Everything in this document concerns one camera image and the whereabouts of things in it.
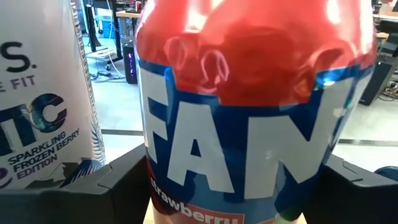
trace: white can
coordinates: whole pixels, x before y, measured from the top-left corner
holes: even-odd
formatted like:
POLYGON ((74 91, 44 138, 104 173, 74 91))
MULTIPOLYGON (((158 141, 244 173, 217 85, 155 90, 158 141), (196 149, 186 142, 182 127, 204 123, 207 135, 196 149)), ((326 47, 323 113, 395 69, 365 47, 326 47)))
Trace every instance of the white can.
POLYGON ((0 7, 0 189, 63 187, 104 166, 77 10, 0 7))

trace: black holder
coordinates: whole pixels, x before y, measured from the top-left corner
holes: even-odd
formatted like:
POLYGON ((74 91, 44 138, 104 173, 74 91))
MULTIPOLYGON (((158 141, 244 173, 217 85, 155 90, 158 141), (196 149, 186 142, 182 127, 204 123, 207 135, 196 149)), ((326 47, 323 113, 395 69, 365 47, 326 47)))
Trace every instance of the black holder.
MULTIPOLYGON (((62 189, 0 190, 0 223, 139 224, 150 192, 141 145, 62 189)), ((308 224, 398 223, 398 182, 331 156, 304 210, 308 224)))

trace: tiled floor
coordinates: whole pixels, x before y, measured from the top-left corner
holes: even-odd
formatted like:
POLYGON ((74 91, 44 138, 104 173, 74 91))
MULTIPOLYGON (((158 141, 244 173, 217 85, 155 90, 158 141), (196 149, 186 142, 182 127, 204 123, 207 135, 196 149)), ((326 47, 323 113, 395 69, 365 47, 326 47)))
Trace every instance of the tiled floor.
MULTIPOLYGON (((112 40, 99 41, 112 44, 112 40)), ((97 67, 104 70, 104 62, 92 59, 88 59, 88 62, 91 73, 96 73, 97 67)), ((115 64, 117 69, 124 73, 123 62, 115 64)), ((136 85, 94 82, 93 89, 102 129, 142 131, 139 90, 136 85)), ((370 171, 382 166, 398 166, 398 100, 376 100, 371 106, 358 105, 341 138, 395 141, 395 147, 337 145, 334 154, 370 171)), ((104 141, 110 160, 142 143, 143 137, 106 134, 104 141)))

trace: plastic bottle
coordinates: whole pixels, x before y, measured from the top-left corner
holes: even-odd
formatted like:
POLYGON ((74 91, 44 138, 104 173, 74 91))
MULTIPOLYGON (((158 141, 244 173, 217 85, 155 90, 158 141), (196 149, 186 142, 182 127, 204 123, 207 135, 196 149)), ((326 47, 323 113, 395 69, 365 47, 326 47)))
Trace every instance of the plastic bottle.
POLYGON ((105 164, 77 10, 0 7, 0 189, 63 187, 105 164))
POLYGON ((296 220, 376 55, 347 0, 149 0, 136 45, 156 224, 296 220))

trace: gray floor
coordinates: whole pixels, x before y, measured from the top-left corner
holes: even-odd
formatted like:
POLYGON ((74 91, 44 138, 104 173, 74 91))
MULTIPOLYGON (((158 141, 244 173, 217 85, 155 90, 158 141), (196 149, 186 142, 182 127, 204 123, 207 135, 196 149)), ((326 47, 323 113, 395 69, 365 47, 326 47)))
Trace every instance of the gray floor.
MULTIPOLYGON (((101 43, 112 44, 112 40, 100 39, 101 43)), ((104 70, 104 62, 88 59, 90 72, 97 68, 104 70)), ((123 72, 123 62, 116 62, 116 68, 123 72)), ((96 106, 108 161, 111 161, 143 143, 139 90, 136 85, 125 82, 93 82, 96 106)), ((376 100, 371 106, 358 105, 351 115, 342 139, 373 140, 339 144, 334 154, 347 161, 374 171, 382 166, 398 166, 398 100, 386 102, 376 100)))

